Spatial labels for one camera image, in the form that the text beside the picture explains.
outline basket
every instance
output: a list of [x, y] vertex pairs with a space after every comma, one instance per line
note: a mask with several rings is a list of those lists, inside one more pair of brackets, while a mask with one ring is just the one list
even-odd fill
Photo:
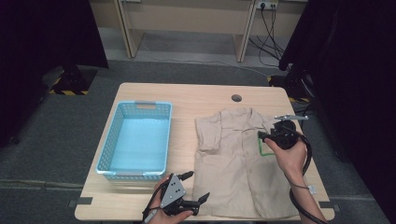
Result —
[[169, 102], [119, 102], [96, 172], [107, 179], [161, 179], [166, 170], [171, 117]]

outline beige shirt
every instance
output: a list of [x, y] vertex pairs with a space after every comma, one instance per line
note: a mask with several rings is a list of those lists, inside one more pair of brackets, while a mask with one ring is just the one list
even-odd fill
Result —
[[200, 215], [215, 217], [291, 217], [288, 183], [275, 155], [262, 157], [258, 131], [270, 132], [278, 120], [252, 108], [222, 110], [196, 120], [193, 199], [210, 192]]

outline table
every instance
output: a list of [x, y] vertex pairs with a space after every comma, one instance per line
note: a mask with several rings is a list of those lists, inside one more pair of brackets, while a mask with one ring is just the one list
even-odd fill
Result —
[[[237, 103], [232, 96], [238, 94], [242, 101]], [[80, 220], [141, 220], [155, 182], [136, 185], [131, 182], [113, 182], [95, 171], [111, 118], [119, 101], [169, 101], [173, 104], [171, 134], [167, 161], [167, 173], [183, 174], [194, 169], [194, 156], [198, 149], [195, 119], [209, 117], [224, 108], [253, 107], [265, 115], [293, 114], [289, 98], [281, 88], [123, 83], [120, 85], [110, 110], [103, 135], [92, 161], [84, 188], [76, 208], [75, 216]], [[317, 202], [328, 202], [329, 197], [321, 182], [314, 160], [305, 174], [307, 183], [314, 185]], [[193, 177], [183, 181], [187, 191], [184, 199], [190, 200]], [[332, 208], [321, 208], [324, 216], [334, 217]], [[235, 220], [227, 217], [197, 216], [189, 220]]]

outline round hole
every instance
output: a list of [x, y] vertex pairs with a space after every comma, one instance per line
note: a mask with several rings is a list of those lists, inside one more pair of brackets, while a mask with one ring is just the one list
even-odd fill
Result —
[[231, 99], [233, 99], [234, 102], [241, 102], [242, 96], [240, 96], [238, 94], [234, 94], [233, 96], [231, 96]]

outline person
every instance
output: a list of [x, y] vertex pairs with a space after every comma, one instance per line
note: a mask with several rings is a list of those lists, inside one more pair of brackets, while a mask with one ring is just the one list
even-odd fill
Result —
[[[299, 140], [292, 148], [288, 150], [281, 149], [274, 141], [269, 138], [265, 138], [264, 142], [275, 152], [277, 165], [285, 173], [286, 178], [289, 180], [291, 190], [297, 203], [314, 217], [325, 221], [325, 217], [321, 213], [318, 205], [316, 204], [313, 196], [309, 192], [309, 189], [304, 182], [303, 166], [306, 159], [306, 146], [304, 142]], [[160, 180], [155, 186], [155, 189], [158, 188], [167, 178], [169, 178], [169, 176]], [[154, 197], [150, 208], [158, 207], [160, 205], [160, 195], [161, 191], [159, 191]], [[169, 217], [163, 210], [159, 209], [157, 214], [149, 221], [148, 224], [177, 224], [191, 215], [192, 211], [185, 211], [176, 216]], [[304, 224], [315, 223], [302, 214], [300, 214], [300, 218]]]

